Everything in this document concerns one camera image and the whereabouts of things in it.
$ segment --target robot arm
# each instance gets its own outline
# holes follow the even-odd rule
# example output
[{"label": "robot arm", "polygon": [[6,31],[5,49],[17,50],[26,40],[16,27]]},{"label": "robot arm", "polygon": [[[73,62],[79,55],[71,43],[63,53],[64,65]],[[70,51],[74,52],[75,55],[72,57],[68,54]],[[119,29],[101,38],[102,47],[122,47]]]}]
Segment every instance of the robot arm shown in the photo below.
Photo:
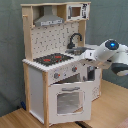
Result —
[{"label": "robot arm", "polygon": [[111,67],[119,76],[128,74],[128,47],[112,39],[103,42],[96,50],[86,50],[79,60],[102,69]]}]

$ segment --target burner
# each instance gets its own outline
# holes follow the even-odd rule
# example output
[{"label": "burner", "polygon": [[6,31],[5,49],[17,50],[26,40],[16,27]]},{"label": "burner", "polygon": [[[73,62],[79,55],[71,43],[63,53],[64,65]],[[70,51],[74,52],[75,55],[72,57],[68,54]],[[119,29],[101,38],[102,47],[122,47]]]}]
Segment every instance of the burner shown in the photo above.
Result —
[{"label": "burner", "polygon": [[43,65],[48,67],[50,65],[60,63],[60,62],[63,62],[63,61],[69,60],[69,59],[73,59],[73,57],[63,55],[60,53],[54,53],[54,54],[47,55],[44,57],[36,58],[33,61],[40,63],[40,64],[43,64]]}]

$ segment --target cabinet door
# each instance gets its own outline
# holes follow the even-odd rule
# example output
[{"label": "cabinet door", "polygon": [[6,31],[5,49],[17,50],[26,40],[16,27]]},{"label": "cabinet door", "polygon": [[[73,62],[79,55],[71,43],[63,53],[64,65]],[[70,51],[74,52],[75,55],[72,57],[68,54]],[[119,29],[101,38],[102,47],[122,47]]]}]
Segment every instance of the cabinet door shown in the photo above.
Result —
[{"label": "cabinet door", "polygon": [[90,120],[93,82],[55,84],[49,87],[49,122]]},{"label": "cabinet door", "polygon": [[82,19],[82,4],[67,5],[67,21]]}]

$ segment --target gray wall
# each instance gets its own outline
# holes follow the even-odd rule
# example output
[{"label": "gray wall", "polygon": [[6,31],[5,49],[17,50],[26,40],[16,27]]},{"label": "gray wall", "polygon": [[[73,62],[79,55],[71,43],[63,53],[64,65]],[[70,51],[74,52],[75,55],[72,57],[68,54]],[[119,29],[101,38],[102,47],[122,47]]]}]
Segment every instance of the gray wall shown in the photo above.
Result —
[{"label": "gray wall", "polygon": [[[128,1],[86,1],[92,2],[90,20],[87,21],[86,43],[100,45],[103,41],[113,38],[128,45]],[[15,110],[21,101],[25,101],[22,66],[25,55],[20,4],[42,2],[54,3],[60,0],[0,1],[0,116]],[[128,88],[127,76],[117,77],[111,70],[103,72],[103,79]]]}]

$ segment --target pegboard backsplash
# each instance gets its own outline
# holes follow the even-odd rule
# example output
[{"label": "pegboard backsplash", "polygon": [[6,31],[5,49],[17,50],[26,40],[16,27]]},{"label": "pegboard backsplash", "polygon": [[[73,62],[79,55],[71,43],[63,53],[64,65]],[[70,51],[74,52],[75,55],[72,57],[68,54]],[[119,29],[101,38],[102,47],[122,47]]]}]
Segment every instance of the pegboard backsplash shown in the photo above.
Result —
[{"label": "pegboard backsplash", "polygon": [[[31,31],[33,59],[54,52],[67,49],[70,37],[78,33],[79,22],[35,27]],[[73,43],[78,46],[78,36],[73,38]]]}]

